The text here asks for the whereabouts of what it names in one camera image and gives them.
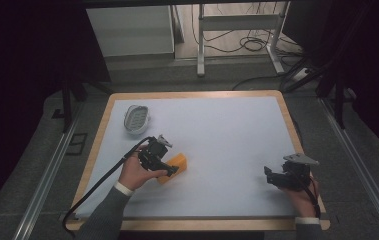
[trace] white container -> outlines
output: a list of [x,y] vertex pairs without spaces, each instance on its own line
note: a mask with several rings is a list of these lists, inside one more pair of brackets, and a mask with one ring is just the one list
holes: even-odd
[[148,128],[149,119],[148,107],[132,105],[127,110],[124,118],[124,127],[128,133],[138,135]]

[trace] hand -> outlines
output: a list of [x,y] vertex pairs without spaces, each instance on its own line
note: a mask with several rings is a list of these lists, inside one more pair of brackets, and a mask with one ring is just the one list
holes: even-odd
[[[299,212],[300,217],[316,217],[316,211],[311,203],[311,199],[304,190],[296,192],[286,188],[279,189],[288,195],[295,209]],[[319,183],[314,178],[311,178],[311,183],[310,186],[308,186],[308,189],[310,189],[311,193],[318,198]]]
[[118,181],[134,191],[140,188],[146,181],[151,178],[161,177],[167,175],[167,170],[148,171],[140,165],[138,151],[146,146],[138,148],[137,152],[134,152],[123,164],[121,169],[121,175]]

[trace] black device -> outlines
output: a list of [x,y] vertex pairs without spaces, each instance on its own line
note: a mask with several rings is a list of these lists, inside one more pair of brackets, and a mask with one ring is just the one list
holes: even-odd
[[309,165],[287,161],[282,165],[282,168],[283,174],[273,173],[270,168],[264,167],[264,173],[267,175],[267,183],[294,191],[301,191],[303,185],[310,185]]
[[143,168],[146,170],[167,170],[167,176],[171,176],[179,170],[179,167],[170,166],[163,163],[161,159],[168,152],[167,147],[172,147],[170,143],[165,140],[162,135],[156,139],[151,137],[148,139],[148,146],[143,148],[139,153],[139,160]]
[[313,204],[316,211],[316,217],[320,218],[320,206],[318,196],[312,193],[308,186],[311,183],[310,165],[318,165],[319,162],[297,153],[283,157],[287,160],[283,165],[283,173],[273,173],[270,168],[264,166],[264,173],[267,176],[267,183],[273,184],[278,188],[286,188],[293,191],[304,190]]

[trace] metal rail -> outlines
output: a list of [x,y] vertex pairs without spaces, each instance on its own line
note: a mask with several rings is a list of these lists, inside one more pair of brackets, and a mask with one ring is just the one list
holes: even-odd
[[357,149],[352,143],[346,130],[341,129],[334,119],[333,109],[330,106],[329,102],[323,99],[319,99],[319,102],[322,104],[328,120],[333,127],[333,130],[335,131],[339,141],[342,143],[344,150],[348,154],[349,159],[353,164],[354,170],[357,172],[360,181],[363,183],[364,188],[366,189],[371,201],[379,213],[379,186],[376,184],[375,180],[367,169],[367,166],[364,164],[363,159],[357,152]]
[[58,168],[61,165],[65,151],[77,126],[83,106],[83,102],[77,103],[73,114],[74,121],[71,123],[68,132],[62,134],[61,140],[55,149],[55,152],[52,155],[42,178],[40,179],[39,185],[37,186],[23,217],[21,218],[21,222],[18,225],[13,237],[14,240],[28,239],[30,237],[34,225],[36,224],[36,220],[39,217],[40,211],[42,210],[43,204],[45,203],[46,197],[48,196],[49,190],[58,172]]

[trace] white wall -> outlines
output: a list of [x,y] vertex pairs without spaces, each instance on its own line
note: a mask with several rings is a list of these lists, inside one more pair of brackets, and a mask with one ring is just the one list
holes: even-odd
[[173,53],[169,6],[87,9],[104,57]]

